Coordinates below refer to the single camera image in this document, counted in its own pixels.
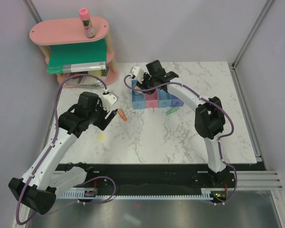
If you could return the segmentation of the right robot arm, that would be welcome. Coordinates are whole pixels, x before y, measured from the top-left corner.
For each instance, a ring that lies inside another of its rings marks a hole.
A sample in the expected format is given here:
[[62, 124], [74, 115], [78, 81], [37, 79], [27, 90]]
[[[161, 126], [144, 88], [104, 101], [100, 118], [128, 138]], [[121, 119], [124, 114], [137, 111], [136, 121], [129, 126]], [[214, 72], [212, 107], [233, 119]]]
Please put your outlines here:
[[223, 170], [226, 165], [221, 158], [218, 138], [224, 130], [226, 123], [222, 112], [221, 101], [218, 97], [203, 97], [193, 91], [173, 71], [166, 72], [159, 60], [147, 64], [147, 72], [140, 67], [133, 67], [130, 74], [137, 79], [136, 87], [139, 92], [153, 94], [163, 90], [180, 99], [195, 113], [195, 130], [204, 138], [208, 156], [209, 184], [219, 187], [225, 182]]

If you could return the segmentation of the light blue bin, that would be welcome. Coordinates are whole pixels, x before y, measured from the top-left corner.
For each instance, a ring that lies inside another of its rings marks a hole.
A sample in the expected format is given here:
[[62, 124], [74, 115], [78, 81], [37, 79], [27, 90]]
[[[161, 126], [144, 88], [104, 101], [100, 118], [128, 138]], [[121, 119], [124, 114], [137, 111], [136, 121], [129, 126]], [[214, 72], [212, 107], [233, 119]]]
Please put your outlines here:
[[157, 89], [158, 108], [168, 108], [171, 106], [171, 95], [165, 92], [163, 89]]
[[131, 91], [131, 102], [134, 110], [146, 109], [145, 95], [136, 91]]

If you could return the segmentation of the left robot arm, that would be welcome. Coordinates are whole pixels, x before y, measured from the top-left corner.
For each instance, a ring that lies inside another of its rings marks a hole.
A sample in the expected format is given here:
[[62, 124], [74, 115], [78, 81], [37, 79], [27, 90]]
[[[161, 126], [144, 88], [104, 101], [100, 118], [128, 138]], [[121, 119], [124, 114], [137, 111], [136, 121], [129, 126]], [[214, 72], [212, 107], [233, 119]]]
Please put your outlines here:
[[89, 172], [91, 167], [82, 162], [57, 177], [53, 173], [65, 153], [90, 125], [105, 130], [117, 114], [113, 108], [117, 101], [118, 97], [112, 92], [80, 94], [78, 102], [60, 115], [53, 138], [31, 168], [21, 178], [12, 178], [9, 182], [9, 189], [18, 202], [44, 215], [62, 193], [80, 184], [89, 187], [94, 183], [94, 174]]

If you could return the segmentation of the orange highlighter marker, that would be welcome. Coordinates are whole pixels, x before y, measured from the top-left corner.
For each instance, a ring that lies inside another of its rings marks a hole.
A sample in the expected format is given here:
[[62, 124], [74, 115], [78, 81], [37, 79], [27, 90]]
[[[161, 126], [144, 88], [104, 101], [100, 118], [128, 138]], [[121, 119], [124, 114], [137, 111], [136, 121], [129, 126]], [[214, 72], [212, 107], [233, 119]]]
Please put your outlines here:
[[126, 115], [125, 115], [125, 113], [122, 111], [122, 109], [118, 109], [118, 114], [122, 118], [123, 121], [127, 121], [128, 120]]

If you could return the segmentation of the dark blue plastic bin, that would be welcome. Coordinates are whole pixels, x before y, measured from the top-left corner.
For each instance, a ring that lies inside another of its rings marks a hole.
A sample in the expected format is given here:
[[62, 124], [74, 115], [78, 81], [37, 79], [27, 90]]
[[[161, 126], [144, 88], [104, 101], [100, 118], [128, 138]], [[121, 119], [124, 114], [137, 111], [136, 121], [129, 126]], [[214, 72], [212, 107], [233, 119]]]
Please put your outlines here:
[[182, 107], [184, 105], [184, 102], [181, 101], [178, 97], [174, 96], [174, 95], [171, 95], [171, 107]]

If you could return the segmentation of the pink plastic bin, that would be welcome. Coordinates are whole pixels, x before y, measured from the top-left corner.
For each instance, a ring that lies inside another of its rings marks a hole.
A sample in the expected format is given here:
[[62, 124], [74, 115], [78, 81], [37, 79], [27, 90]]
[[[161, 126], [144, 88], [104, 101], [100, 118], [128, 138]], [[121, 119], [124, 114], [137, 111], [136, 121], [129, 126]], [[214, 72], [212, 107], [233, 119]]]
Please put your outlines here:
[[157, 91], [153, 94], [145, 94], [146, 108], [157, 108], [158, 107], [158, 96]]

